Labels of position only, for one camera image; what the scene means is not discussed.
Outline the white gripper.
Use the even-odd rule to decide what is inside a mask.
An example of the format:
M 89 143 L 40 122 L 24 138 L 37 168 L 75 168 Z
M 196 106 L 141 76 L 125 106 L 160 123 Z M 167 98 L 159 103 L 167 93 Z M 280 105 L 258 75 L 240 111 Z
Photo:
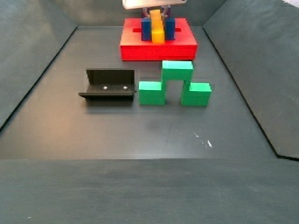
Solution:
M 127 10 L 185 3 L 187 0 L 123 0 L 123 6 Z

